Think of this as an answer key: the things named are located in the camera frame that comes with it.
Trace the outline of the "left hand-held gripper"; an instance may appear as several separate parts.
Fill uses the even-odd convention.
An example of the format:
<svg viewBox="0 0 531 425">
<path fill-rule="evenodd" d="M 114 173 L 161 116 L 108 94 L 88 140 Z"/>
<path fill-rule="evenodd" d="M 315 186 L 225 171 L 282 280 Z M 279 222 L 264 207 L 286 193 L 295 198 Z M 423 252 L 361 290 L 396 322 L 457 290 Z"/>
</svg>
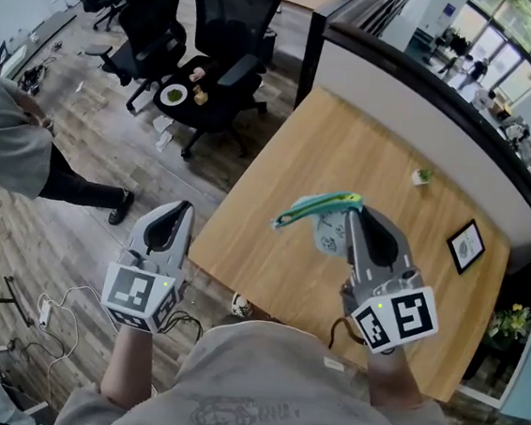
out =
<svg viewBox="0 0 531 425">
<path fill-rule="evenodd" d="M 100 303 L 121 326 L 159 333 L 181 301 L 194 207 L 186 200 L 161 205 L 136 220 L 127 249 L 108 266 Z M 146 256 L 164 257 L 160 264 Z"/>
</svg>

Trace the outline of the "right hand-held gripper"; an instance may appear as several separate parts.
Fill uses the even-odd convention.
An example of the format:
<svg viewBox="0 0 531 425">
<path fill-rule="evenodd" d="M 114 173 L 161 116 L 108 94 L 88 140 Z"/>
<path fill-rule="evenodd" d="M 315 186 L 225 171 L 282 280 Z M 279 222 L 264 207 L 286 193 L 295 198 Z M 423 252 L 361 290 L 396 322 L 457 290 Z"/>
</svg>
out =
<svg viewBox="0 0 531 425">
<path fill-rule="evenodd" d="M 373 207 L 351 208 L 346 214 L 347 261 L 352 274 L 342 286 L 344 313 L 375 354 L 415 342 L 438 331 L 432 287 L 412 263 L 403 231 Z M 375 283 L 375 266 L 407 268 Z"/>
</svg>

